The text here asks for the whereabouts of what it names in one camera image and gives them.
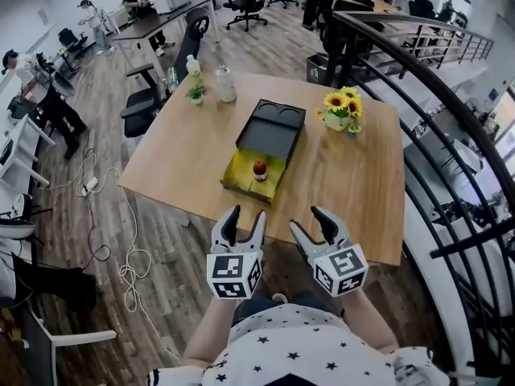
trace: window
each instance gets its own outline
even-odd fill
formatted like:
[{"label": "window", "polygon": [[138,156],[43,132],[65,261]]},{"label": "window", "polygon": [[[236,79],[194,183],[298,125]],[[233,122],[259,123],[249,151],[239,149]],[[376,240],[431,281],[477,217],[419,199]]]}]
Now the window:
[{"label": "window", "polygon": [[[442,11],[443,4],[445,2],[451,2],[452,7],[454,8],[454,10],[456,12],[461,11],[463,14],[465,14],[467,16],[467,18],[470,16],[472,6],[468,0],[440,0],[439,12]],[[456,18],[456,14],[454,13],[452,15],[452,21],[454,21],[455,18]]]}]

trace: power strip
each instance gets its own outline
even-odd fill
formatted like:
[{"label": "power strip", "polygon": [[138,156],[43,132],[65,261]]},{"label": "power strip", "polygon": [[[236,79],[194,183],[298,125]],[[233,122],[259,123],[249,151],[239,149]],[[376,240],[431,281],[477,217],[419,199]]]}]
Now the power strip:
[{"label": "power strip", "polygon": [[86,197],[87,195],[89,195],[89,193],[91,193],[91,191],[97,187],[97,184],[98,184],[98,179],[93,176],[89,182],[86,183],[86,189],[82,189],[81,191],[81,194],[82,194],[82,197]]}]

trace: shoe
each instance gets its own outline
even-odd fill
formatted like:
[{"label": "shoe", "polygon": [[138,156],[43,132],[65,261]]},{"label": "shoe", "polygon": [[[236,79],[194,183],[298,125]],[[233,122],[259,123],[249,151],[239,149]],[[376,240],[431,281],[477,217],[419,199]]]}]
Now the shoe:
[{"label": "shoe", "polygon": [[79,142],[75,140],[71,145],[68,145],[66,152],[64,153],[64,160],[69,160],[79,149]]},{"label": "shoe", "polygon": [[282,293],[276,293],[274,296],[272,296],[272,300],[274,302],[282,302],[282,303],[288,303],[288,298],[285,294]]},{"label": "shoe", "polygon": [[72,130],[72,135],[77,137],[79,136],[81,133],[85,132],[86,130],[88,129],[88,126],[87,125],[82,125],[79,129],[73,129]]}]

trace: trash can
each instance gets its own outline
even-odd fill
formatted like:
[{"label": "trash can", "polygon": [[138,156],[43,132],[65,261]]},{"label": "trash can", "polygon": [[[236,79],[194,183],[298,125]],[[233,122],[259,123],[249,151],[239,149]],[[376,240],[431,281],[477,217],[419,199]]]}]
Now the trash can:
[{"label": "trash can", "polygon": [[328,58],[319,53],[306,59],[306,81],[308,83],[323,85],[325,74],[328,71]]}]

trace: white cable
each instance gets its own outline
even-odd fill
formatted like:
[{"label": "white cable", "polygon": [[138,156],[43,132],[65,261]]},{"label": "white cable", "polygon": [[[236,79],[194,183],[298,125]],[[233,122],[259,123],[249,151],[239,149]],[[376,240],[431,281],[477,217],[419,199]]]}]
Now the white cable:
[{"label": "white cable", "polygon": [[[83,195],[79,193],[79,190],[80,190],[79,187],[84,189],[84,179],[93,171],[93,169],[97,165],[97,155],[95,153],[91,153],[89,156],[87,156],[82,161],[82,163],[79,166],[79,170],[77,171],[77,174],[75,175],[75,177],[73,178],[73,180],[71,182],[63,184],[63,185],[60,185],[60,186],[49,187],[49,188],[46,188],[46,189],[40,188],[40,190],[51,191],[51,190],[59,189],[59,188],[62,188],[62,187],[69,187],[69,186],[71,186],[77,180],[77,177],[79,177],[80,170],[82,169],[82,166],[86,163],[86,160],[88,160],[92,156],[94,157],[93,166],[91,167],[91,169],[88,170],[87,173],[84,173],[84,176],[82,177],[82,179],[80,180],[80,182],[76,186],[76,195],[79,196],[79,197],[83,197]],[[118,168],[110,167],[105,172],[104,181],[102,182],[100,188],[98,188],[96,190],[90,190],[91,193],[93,193],[93,194],[100,193],[104,189],[105,180],[107,179],[107,175],[112,170],[114,170],[117,173],[118,177],[122,176],[122,173],[120,173],[120,170]],[[126,309],[129,311],[129,313],[136,313],[136,311],[138,310],[138,305],[139,305],[140,309],[142,310],[142,312],[144,313],[144,315],[148,319],[150,325],[152,326],[152,329],[154,329],[154,332],[157,335],[157,337],[159,339],[159,342],[163,346],[164,350],[168,353],[168,355],[170,355],[175,360],[177,360],[179,363],[181,363],[181,359],[164,344],[163,340],[161,339],[161,335],[159,334],[157,328],[155,327],[154,322],[150,318],[149,314],[146,312],[145,307],[143,307],[143,302],[142,302],[141,294],[136,290],[136,281],[138,281],[138,279],[144,279],[150,273],[150,269],[152,268],[152,255],[149,252],[147,252],[146,250],[139,249],[139,248],[134,248],[134,245],[136,243],[136,239],[138,237],[138,221],[136,220],[136,214],[134,213],[133,208],[130,206],[129,198],[127,197],[127,194],[126,194],[126,191],[125,191],[124,188],[122,188],[122,192],[123,192],[124,197],[126,198],[127,206],[129,206],[130,212],[132,213],[132,217],[133,217],[133,220],[134,220],[134,229],[135,229],[134,230],[134,238],[132,239],[132,242],[130,243],[130,246],[129,246],[129,250],[126,253],[126,263],[118,270],[118,275],[129,286],[129,287],[127,287],[126,293],[123,296],[123,302],[125,304]],[[136,268],[133,267],[130,264],[130,256],[135,254],[135,253],[145,253],[148,256],[148,260],[149,260],[148,267],[146,268],[146,271],[143,274],[138,273],[136,271]],[[134,298],[134,307],[130,307],[128,305],[128,303],[127,303],[127,296],[129,294],[132,294],[132,296]]]}]

